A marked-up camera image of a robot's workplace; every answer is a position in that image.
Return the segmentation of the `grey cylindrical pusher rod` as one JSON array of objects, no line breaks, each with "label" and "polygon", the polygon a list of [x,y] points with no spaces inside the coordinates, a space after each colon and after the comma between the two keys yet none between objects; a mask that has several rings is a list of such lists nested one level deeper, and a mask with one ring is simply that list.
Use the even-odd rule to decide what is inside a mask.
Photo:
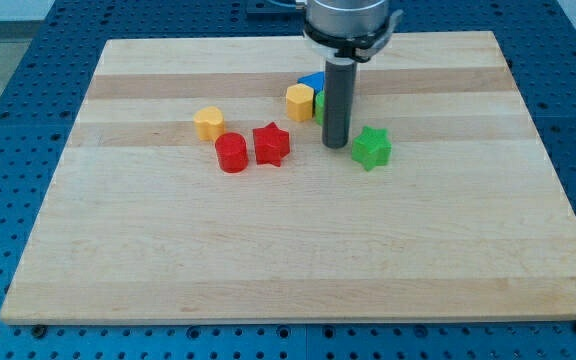
[{"label": "grey cylindrical pusher rod", "polygon": [[322,143],[328,148],[343,148],[348,142],[356,71],[355,62],[326,63]]}]

